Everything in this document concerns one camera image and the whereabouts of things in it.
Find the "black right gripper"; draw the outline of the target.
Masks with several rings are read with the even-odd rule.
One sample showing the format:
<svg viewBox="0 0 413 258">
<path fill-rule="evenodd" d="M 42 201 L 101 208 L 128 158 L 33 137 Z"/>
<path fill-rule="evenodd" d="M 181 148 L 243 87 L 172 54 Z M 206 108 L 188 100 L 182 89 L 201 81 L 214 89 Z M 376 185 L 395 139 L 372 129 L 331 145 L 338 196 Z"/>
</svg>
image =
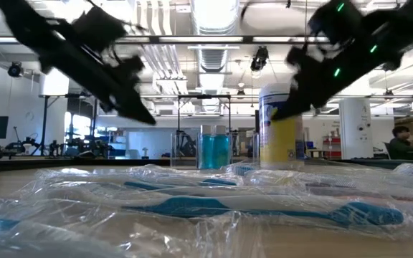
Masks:
<svg viewBox="0 0 413 258">
<path fill-rule="evenodd" d="M 272 120 L 300 115 L 311 106 L 320 107 L 380 65 L 389 65 L 393 70 L 399 68 L 403 56 L 400 49 L 353 43 L 335 57 L 318 61 L 308 55 L 306 49 L 293 47 L 286 61 L 298 68 L 293 76 L 297 86 L 293 87 L 289 82 L 272 84 Z"/>
</svg>

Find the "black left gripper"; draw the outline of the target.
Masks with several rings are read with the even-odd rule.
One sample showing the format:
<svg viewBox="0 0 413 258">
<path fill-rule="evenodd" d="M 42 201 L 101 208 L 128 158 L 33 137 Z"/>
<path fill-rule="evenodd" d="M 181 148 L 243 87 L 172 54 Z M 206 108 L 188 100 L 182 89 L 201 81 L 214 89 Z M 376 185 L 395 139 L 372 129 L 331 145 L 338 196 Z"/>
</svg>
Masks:
<svg viewBox="0 0 413 258">
<path fill-rule="evenodd" d="M 135 90 L 140 82 L 138 73 L 143 69 L 138 55 L 119 59 L 118 64 L 112 66 L 82 47 L 63 42 L 40 52 L 39 61 L 43 70 L 54 67 L 83 86 L 99 99 L 104 111 L 116 111 L 120 117 L 148 125 L 156 124 Z"/>
</svg>

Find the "white disinfecting wipes canister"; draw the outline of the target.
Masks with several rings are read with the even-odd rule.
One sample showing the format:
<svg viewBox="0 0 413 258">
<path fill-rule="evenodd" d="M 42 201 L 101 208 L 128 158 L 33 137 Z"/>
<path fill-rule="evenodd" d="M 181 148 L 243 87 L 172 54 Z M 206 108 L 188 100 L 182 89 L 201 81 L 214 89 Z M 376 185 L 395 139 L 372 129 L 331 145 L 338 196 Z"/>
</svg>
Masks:
<svg viewBox="0 0 413 258">
<path fill-rule="evenodd" d="M 303 162 L 303 119 L 272 120 L 272 84 L 261 87 L 259 96 L 260 164 Z"/>
</svg>

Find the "white ceiling pipes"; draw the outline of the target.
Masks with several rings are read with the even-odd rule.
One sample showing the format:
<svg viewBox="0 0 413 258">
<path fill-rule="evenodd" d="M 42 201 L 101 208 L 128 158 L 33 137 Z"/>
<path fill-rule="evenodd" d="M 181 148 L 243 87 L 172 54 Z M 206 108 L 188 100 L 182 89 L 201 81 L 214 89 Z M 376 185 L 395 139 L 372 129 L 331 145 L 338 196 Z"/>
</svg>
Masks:
<svg viewBox="0 0 413 258">
<path fill-rule="evenodd" d="M 145 36 L 171 36 L 170 0 L 135 0 L 133 17 L 146 30 Z M 182 95 L 187 91 L 176 47 L 152 44 L 143 47 L 143 56 L 153 71 L 153 86 L 161 94 Z"/>
</svg>

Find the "red shelf rack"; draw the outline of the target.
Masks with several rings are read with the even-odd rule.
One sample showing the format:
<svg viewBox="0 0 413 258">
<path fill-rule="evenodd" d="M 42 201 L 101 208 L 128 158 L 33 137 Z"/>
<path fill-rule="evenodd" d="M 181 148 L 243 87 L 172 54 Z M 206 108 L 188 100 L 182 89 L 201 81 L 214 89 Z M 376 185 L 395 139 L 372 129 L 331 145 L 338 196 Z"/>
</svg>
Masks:
<svg viewBox="0 0 413 258">
<path fill-rule="evenodd" d="M 341 159 L 341 138 L 323 136 L 323 157 L 326 159 Z"/>
</svg>

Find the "white round column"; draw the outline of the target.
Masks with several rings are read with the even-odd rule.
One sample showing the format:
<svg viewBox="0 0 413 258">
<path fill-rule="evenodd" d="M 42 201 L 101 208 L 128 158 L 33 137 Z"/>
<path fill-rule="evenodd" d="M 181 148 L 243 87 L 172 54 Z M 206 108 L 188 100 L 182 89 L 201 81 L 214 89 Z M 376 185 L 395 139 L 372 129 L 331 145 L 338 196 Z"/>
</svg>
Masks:
<svg viewBox="0 0 413 258">
<path fill-rule="evenodd" d="M 371 110 L 367 99 L 339 102 L 342 159 L 372 158 Z"/>
</svg>

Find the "black overhead light bar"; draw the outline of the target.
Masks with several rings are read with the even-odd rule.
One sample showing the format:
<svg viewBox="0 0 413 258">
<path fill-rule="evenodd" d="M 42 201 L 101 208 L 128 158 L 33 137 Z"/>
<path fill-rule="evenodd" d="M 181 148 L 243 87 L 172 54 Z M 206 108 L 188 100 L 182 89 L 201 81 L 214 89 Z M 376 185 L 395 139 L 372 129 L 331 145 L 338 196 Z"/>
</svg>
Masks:
<svg viewBox="0 0 413 258">
<path fill-rule="evenodd" d="M 152 35 L 118 39 L 116 44 L 329 44 L 326 37 L 304 36 L 194 36 Z M 0 44 L 19 44 L 14 37 L 0 37 Z"/>
</svg>

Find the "seated person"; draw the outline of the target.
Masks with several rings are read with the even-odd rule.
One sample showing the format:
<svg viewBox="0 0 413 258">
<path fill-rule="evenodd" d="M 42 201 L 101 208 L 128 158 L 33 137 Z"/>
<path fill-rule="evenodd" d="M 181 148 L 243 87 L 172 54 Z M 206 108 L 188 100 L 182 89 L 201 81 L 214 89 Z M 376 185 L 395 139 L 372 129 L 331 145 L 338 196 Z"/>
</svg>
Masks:
<svg viewBox="0 0 413 258">
<path fill-rule="evenodd" d="M 396 126 L 392 130 L 394 136 L 389 142 L 389 154 L 392 159 L 413 160 L 413 146 L 409 141 L 410 131 L 408 127 Z"/>
</svg>

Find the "black ceiling spotlight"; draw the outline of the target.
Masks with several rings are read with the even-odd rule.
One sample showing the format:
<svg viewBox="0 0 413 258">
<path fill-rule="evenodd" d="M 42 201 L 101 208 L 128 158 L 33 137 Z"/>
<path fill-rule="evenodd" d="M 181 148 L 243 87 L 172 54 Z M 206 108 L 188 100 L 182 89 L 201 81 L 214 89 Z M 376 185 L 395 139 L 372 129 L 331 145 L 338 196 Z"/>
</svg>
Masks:
<svg viewBox="0 0 413 258">
<path fill-rule="evenodd" d="M 22 77 L 24 70 L 21 62 L 12 62 L 7 70 L 7 73 L 10 77 Z"/>
</svg>

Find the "black aluminium table frame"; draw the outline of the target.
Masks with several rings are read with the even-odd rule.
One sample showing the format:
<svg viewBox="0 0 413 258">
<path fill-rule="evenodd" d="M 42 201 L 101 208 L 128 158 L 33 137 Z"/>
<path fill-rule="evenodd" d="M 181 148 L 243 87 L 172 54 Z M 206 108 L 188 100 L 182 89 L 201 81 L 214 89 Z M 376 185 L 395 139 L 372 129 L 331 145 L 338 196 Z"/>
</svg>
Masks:
<svg viewBox="0 0 413 258">
<path fill-rule="evenodd" d="M 319 158 L 310 158 L 303 161 L 304 164 L 316 165 L 346 165 L 357 164 L 362 166 L 372 166 L 387 169 L 394 169 L 401 163 L 413 163 L 413 161 L 402 160 L 383 160 L 383 159 L 351 159 L 339 161 L 327 161 Z M 76 166 L 144 166 L 157 165 L 170 167 L 169 159 L 158 160 L 106 160 L 106 159 L 91 159 L 91 158 L 43 158 L 43 159 L 11 159 L 0 160 L 0 172 L 16 171 L 25 169 L 38 168 L 55 168 L 55 167 L 76 167 Z"/>
</svg>

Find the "silver ventilation duct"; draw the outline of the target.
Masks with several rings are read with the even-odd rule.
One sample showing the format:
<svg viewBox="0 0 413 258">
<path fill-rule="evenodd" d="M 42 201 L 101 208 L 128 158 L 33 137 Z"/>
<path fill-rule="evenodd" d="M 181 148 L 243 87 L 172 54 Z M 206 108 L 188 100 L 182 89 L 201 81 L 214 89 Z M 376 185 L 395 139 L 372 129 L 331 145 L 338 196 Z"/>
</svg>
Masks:
<svg viewBox="0 0 413 258">
<path fill-rule="evenodd" d="M 194 33 L 230 36 L 237 31 L 239 0 L 191 0 Z M 223 45 L 201 45 L 197 50 L 199 86 L 206 95 L 218 95 L 224 85 L 228 50 Z"/>
</svg>

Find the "black background rig frame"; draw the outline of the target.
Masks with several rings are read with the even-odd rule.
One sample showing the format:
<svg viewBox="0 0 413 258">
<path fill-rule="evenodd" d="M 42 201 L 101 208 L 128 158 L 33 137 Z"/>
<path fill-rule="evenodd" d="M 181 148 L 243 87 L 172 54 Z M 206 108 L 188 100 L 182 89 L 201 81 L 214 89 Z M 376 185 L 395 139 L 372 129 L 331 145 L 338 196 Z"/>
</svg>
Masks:
<svg viewBox="0 0 413 258">
<path fill-rule="evenodd" d="M 42 118 L 42 137 L 41 137 L 41 156 L 44 156 L 44 149 L 45 149 L 45 135 L 46 135 L 46 128 L 47 128 L 47 111 L 48 108 L 51 104 L 53 104 L 55 101 L 57 101 L 60 98 L 66 98 L 66 99 L 86 99 L 90 97 L 89 94 L 86 93 L 67 93 L 65 95 L 39 95 L 40 98 L 44 99 L 44 107 L 43 107 L 43 118 Z M 231 108 L 232 104 L 232 96 L 231 95 L 206 95 L 206 94 L 200 94 L 200 95 L 141 95 L 141 97 L 145 99 L 176 99 L 177 100 L 177 130 L 180 130 L 181 128 L 181 101 L 183 99 L 197 99 L 197 100 L 209 100 L 209 99 L 227 99 L 227 108 Z"/>
</svg>

